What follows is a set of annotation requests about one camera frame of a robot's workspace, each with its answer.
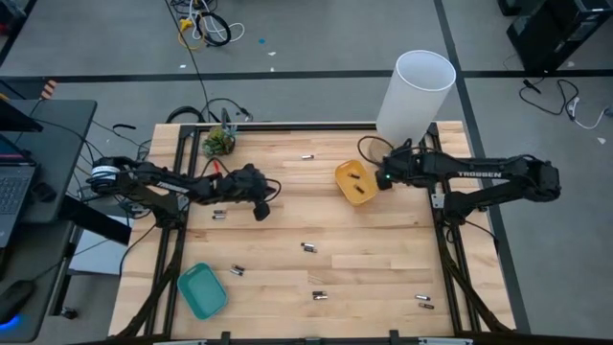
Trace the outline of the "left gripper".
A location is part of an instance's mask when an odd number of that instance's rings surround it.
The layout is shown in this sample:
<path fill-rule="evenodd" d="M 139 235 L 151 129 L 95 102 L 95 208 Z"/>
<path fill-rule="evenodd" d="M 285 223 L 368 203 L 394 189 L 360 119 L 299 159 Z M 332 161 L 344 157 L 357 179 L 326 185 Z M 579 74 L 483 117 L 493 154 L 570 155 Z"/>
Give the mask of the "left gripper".
<path fill-rule="evenodd" d="M 269 205 L 264 201 L 271 195 L 271 188 L 264 174 L 252 163 L 231 171 L 222 178 L 222 195 L 236 202 L 256 202 L 254 209 L 256 221 L 263 221 L 270 214 Z"/>

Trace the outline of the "yellow plastic bin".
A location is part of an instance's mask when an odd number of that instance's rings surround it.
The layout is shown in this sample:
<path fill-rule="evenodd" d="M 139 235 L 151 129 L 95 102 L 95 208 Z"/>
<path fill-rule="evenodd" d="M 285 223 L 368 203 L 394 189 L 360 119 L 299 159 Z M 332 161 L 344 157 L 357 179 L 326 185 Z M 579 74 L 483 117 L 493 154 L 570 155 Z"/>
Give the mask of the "yellow plastic bin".
<path fill-rule="evenodd" d="M 348 177 L 348 173 L 358 174 L 361 178 L 354 179 Z M 359 206 L 366 203 L 378 193 L 375 175 L 367 170 L 358 160 L 349 160 L 339 165 L 335 169 L 334 178 L 347 201 L 353 206 Z M 365 193 L 360 194 L 354 188 L 355 185 L 361 187 Z"/>

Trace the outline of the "teal plastic bin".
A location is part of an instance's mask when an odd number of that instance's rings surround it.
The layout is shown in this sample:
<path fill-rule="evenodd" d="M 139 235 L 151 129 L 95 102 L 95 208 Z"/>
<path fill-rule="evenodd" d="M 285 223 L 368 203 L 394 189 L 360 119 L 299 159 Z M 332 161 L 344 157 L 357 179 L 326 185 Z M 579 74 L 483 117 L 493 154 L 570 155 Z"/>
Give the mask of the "teal plastic bin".
<path fill-rule="evenodd" d="M 228 295 L 211 267 L 198 263 L 182 273 L 177 287 L 193 315 L 208 320 L 225 308 Z"/>

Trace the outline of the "white cylinder table lamp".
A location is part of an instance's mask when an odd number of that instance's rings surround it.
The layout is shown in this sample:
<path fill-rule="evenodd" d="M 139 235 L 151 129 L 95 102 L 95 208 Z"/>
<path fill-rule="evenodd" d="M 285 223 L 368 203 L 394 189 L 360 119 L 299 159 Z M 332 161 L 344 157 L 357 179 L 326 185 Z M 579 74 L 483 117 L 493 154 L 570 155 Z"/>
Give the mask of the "white cylinder table lamp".
<path fill-rule="evenodd" d="M 456 70 L 445 57 L 425 50 L 398 57 L 375 121 L 376 136 L 366 156 L 378 162 L 406 140 L 418 143 L 434 121 L 456 81 Z"/>

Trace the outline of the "small potted green plant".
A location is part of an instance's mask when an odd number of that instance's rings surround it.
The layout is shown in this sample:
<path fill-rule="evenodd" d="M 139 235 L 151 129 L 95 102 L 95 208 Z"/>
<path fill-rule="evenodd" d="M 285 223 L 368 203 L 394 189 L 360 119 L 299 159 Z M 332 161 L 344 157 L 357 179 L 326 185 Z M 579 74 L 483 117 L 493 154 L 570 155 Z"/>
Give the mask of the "small potted green plant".
<path fill-rule="evenodd" d="M 238 127 L 236 125 L 213 126 L 202 143 L 206 157 L 231 154 L 236 146 Z"/>

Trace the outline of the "white board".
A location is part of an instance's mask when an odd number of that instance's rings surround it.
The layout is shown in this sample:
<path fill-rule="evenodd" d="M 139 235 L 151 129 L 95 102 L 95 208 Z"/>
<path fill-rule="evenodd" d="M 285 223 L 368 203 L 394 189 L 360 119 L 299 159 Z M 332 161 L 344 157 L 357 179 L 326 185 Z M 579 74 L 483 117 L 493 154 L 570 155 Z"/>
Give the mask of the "white board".
<path fill-rule="evenodd" d="M 119 275 L 120 261 L 127 245 L 108 240 L 90 230 L 83 230 L 75 255 L 69 264 L 71 270 L 84 273 Z"/>

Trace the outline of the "black equipment case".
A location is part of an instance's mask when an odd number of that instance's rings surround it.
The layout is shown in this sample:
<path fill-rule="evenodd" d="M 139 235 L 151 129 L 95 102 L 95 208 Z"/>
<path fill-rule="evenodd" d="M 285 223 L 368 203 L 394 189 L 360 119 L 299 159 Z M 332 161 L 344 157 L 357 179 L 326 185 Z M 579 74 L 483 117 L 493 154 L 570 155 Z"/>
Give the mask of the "black equipment case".
<path fill-rule="evenodd" d="M 613 0 L 498 0 L 514 20 L 507 36 L 524 70 L 554 72 L 613 17 Z"/>

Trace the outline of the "dark grey side desk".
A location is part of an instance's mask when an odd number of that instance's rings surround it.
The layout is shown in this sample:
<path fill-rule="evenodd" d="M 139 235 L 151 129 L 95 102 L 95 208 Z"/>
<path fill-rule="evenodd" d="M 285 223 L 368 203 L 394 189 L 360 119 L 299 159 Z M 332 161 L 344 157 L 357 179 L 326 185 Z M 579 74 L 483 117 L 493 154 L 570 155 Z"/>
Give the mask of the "dark grey side desk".
<path fill-rule="evenodd" d="M 0 293 L 20 280 L 33 280 L 35 284 L 34 293 L 21 311 L 12 320 L 0 322 L 0 344 L 28 343 L 38 336 L 74 227 L 62 202 L 76 202 L 65 193 L 97 106 L 94 101 L 13 104 L 42 122 L 43 130 L 9 133 L 7 137 L 37 163 L 34 184 L 49 185 L 57 196 L 42 202 L 28 193 L 8 247 L 0 249 Z"/>

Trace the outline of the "small black device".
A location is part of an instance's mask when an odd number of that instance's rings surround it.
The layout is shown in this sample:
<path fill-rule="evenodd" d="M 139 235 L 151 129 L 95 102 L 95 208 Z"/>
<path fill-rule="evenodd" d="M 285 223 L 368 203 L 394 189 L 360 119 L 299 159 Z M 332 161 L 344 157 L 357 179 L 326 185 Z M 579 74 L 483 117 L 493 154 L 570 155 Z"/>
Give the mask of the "small black device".
<path fill-rule="evenodd" d="M 57 192 L 45 182 L 36 183 L 31 192 L 36 202 L 50 203 L 57 198 Z"/>

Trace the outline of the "open laptop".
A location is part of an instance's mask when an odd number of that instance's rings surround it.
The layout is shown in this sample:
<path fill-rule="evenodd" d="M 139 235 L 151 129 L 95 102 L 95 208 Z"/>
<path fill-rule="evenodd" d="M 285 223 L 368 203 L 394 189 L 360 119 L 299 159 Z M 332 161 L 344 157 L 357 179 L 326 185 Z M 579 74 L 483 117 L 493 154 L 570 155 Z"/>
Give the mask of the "open laptop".
<path fill-rule="evenodd" d="M 35 161 L 0 134 L 0 249 L 9 245 L 36 173 Z"/>

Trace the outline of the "black computer mouse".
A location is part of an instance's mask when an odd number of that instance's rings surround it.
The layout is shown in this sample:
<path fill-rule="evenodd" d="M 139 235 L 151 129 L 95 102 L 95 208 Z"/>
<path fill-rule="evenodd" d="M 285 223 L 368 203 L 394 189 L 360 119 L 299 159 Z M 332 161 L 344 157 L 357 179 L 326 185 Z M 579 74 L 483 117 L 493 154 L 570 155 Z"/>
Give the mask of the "black computer mouse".
<path fill-rule="evenodd" d="M 0 293 L 0 330 L 14 324 L 35 291 L 35 282 L 19 280 Z"/>

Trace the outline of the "black aluminium table frame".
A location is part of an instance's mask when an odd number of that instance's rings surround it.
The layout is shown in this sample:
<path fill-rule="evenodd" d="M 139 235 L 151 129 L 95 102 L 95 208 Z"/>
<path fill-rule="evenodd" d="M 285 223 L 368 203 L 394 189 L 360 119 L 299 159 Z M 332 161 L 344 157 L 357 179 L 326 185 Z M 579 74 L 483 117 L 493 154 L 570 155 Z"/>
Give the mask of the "black aluminium table frame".
<path fill-rule="evenodd" d="M 174 287 L 160 298 L 147 329 L 172 338 L 364 338 L 484 331 L 486 323 L 443 271 L 445 235 L 433 223 L 430 192 L 398 185 L 361 206 L 351 205 L 335 179 L 342 163 L 360 159 L 368 123 L 248 124 L 224 164 L 252 163 L 278 180 L 281 193 L 267 219 L 248 204 L 194 206 L 182 240 L 183 268 L 209 265 L 228 302 L 197 319 Z M 303 155 L 314 155 L 304 160 Z M 301 242 L 314 244 L 306 252 Z M 242 276 L 233 265 L 245 268 Z M 327 293 L 313 300 L 312 291 Z M 415 298 L 427 295 L 430 301 Z M 430 304 L 433 310 L 419 307 Z"/>

